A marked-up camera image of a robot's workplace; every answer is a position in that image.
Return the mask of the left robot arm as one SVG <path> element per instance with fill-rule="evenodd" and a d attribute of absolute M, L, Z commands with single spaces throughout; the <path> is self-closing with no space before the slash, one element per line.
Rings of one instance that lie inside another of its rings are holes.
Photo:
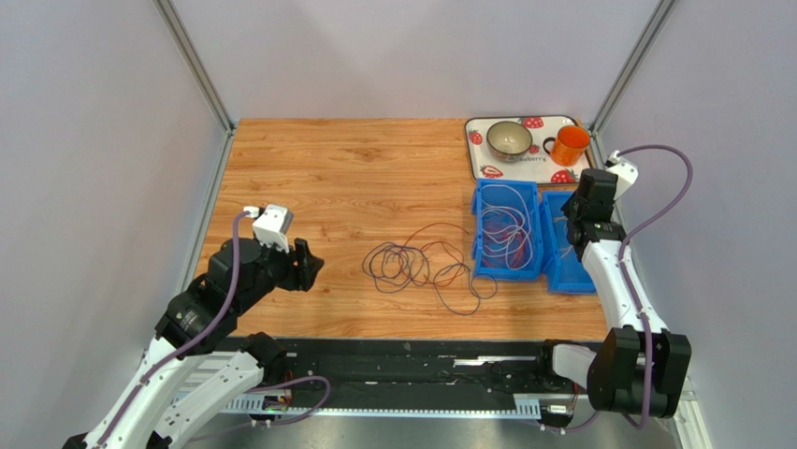
<path fill-rule="evenodd" d="M 308 292 L 324 267 L 304 239 L 286 249 L 234 237 L 167 305 L 134 379 L 91 431 L 69 437 L 67 448 L 182 448 L 225 405 L 264 389 L 291 390 L 286 349 L 264 332 L 247 337 L 209 379 L 175 397 L 234 330 L 239 318 L 279 288 Z"/>

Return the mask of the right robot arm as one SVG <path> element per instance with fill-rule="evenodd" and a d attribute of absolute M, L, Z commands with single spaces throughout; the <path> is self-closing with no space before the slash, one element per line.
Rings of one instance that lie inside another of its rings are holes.
<path fill-rule="evenodd" d="M 638 175 L 630 163 L 588 168 L 561 208 L 567 240 L 596 288 L 609 332 L 596 351 L 550 343 L 547 364 L 554 375 L 585 388 L 598 412 L 671 418 L 687 378 L 691 345 L 655 312 L 633 265 L 627 233 L 613 219 L 616 200 Z"/>

